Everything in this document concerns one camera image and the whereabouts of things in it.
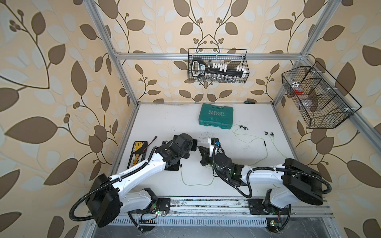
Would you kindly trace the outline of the blue-edged black smartphone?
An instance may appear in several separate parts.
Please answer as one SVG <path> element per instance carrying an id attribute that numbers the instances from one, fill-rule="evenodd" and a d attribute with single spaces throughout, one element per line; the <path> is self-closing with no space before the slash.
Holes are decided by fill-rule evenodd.
<path id="1" fill-rule="evenodd" d="M 192 140 L 192 147 L 190 150 L 193 152 L 195 152 L 197 150 L 197 140 L 196 139 Z"/>

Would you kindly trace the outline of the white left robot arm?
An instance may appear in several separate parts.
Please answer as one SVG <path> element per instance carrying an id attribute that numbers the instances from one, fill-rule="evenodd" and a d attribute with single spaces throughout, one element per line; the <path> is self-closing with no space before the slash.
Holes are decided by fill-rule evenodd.
<path id="1" fill-rule="evenodd" d="M 154 147 L 148 158 L 137 165 L 109 177 L 99 175 L 90 191 L 69 210 L 69 218 L 75 222 L 94 220 L 102 228 L 113 222 L 121 212 L 152 208 L 157 196 L 150 188 L 139 192 L 132 192 L 132 189 L 150 176 L 178 164 L 181 159 L 189 158 L 190 152 L 196 149 L 197 140 L 182 133 Z"/>

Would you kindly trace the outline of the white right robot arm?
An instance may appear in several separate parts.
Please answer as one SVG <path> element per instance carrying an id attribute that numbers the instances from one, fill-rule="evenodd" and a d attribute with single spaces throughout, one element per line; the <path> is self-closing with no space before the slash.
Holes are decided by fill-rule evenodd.
<path id="1" fill-rule="evenodd" d="M 200 146 L 201 165 L 210 165 L 214 173 L 245 198 L 253 196 L 256 184 L 269 185 L 264 207 L 282 209 L 296 202 L 320 206 L 323 196 L 332 191 L 328 181 L 308 166 L 287 158 L 273 167 L 250 167 L 234 164 L 224 150 L 216 146 Z"/>

